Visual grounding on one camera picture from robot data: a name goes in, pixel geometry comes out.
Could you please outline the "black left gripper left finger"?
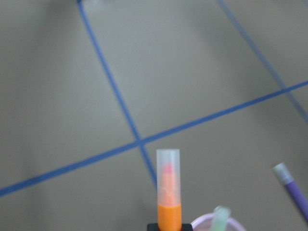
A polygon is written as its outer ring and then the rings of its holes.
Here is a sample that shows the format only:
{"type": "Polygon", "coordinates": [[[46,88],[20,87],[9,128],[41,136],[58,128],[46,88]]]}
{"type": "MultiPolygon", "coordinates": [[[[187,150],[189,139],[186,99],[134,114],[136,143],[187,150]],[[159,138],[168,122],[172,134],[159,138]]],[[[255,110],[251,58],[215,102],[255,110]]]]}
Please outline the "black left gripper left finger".
{"type": "Polygon", "coordinates": [[[159,231],[158,224],[157,223],[147,224],[147,231],[159,231]]]}

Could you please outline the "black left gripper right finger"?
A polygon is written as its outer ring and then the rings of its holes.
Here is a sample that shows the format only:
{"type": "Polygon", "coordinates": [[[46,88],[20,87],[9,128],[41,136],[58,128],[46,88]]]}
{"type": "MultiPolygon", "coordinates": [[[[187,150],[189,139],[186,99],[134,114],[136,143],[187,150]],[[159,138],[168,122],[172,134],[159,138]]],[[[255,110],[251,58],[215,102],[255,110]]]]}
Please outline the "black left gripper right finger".
{"type": "Polygon", "coordinates": [[[181,226],[181,231],[193,231],[193,227],[190,223],[184,223],[181,226]]]}

